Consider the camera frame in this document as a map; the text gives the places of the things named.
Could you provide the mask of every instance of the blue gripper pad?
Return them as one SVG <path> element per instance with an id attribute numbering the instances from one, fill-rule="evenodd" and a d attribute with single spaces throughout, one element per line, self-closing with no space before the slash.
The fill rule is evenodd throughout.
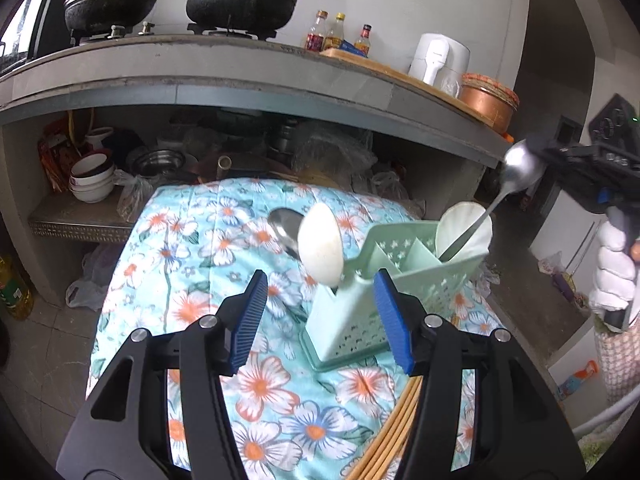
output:
<path id="1" fill-rule="evenodd" d="M 236 298 L 241 300 L 238 307 L 244 310 L 231 332 L 230 364 L 233 373 L 246 364 L 251 346 L 254 344 L 255 332 L 267 303 L 267 275 L 261 270 L 256 270 L 244 293 Z"/>
<path id="2" fill-rule="evenodd" d="M 398 308 L 401 295 L 386 269 L 380 269 L 374 276 L 373 293 L 396 364 L 410 375 L 415 364 L 411 353 L 411 334 Z"/>

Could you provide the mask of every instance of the glass bottle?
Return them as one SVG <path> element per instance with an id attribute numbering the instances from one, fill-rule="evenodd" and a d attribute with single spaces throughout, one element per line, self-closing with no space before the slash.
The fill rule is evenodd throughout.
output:
<path id="1" fill-rule="evenodd" d="M 369 57 L 369 50 L 371 49 L 371 42 L 369 40 L 370 33 L 371 25 L 365 25 L 364 27 L 362 27 L 362 34 L 358 38 L 358 41 L 356 41 L 353 45 L 367 57 Z"/>
<path id="2" fill-rule="evenodd" d="M 326 17 L 329 15 L 326 10 L 318 10 L 316 22 L 309 29 L 306 35 L 305 50 L 320 52 L 326 38 Z"/>
<path id="3" fill-rule="evenodd" d="M 0 256 L 0 300 L 15 319 L 26 319 L 33 309 L 33 294 L 9 256 Z"/>
<path id="4" fill-rule="evenodd" d="M 334 25 L 326 35 L 322 50 L 328 50 L 329 48 L 338 48 L 341 46 L 342 41 L 344 40 L 344 19 L 345 15 L 339 12 L 335 17 Z"/>

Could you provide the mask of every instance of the gloved hand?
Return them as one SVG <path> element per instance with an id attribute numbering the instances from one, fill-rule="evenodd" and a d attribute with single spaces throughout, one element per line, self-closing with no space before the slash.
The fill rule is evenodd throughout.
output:
<path id="1" fill-rule="evenodd" d="M 598 231 L 601 243 L 598 251 L 598 269 L 594 277 L 594 289 L 589 294 L 589 305 L 600 319 L 606 310 L 620 310 L 632 301 L 630 324 L 636 321 L 640 311 L 640 287 L 635 261 L 627 256 L 626 235 L 607 221 Z M 640 242 L 632 248 L 632 256 L 640 261 Z M 615 332 L 620 329 L 607 325 Z"/>

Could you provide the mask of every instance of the bottle label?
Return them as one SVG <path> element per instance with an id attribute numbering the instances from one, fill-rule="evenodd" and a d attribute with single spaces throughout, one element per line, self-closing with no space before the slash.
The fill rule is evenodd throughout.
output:
<path id="1" fill-rule="evenodd" d="M 6 285 L 0 283 L 0 298 L 8 308 L 14 308 L 22 298 L 22 291 L 18 286 L 18 282 L 9 280 Z"/>
<path id="2" fill-rule="evenodd" d="M 322 50 L 322 42 L 324 38 L 322 36 L 318 36 L 317 34 L 309 34 L 306 37 L 306 46 L 307 50 L 311 52 L 320 52 Z"/>
<path id="3" fill-rule="evenodd" d="M 353 46 L 357 48 L 359 51 L 361 51 L 361 53 L 363 53 L 365 56 L 369 55 L 369 50 L 371 49 L 370 46 L 365 45 L 364 43 L 356 43 Z"/>
<path id="4" fill-rule="evenodd" d="M 322 48 L 322 50 L 328 50 L 330 48 L 340 48 L 341 44 L 342 40 L 340 38 L 327 37 L 326 40 L 324 40 L 324 47 Z"/>

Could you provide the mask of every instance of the copper-colored container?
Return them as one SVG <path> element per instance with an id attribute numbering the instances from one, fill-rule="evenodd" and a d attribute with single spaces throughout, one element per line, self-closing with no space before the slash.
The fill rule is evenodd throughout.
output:
<path id="1" fill-rule="evenodd" d="M 520 103 L 511 89 L 479 74 L 463 75 L 462 90 L 458 98 L 490 118 L 494 122 L 493 130 L 499 134 L 508 130 L 513 113 Z"/>

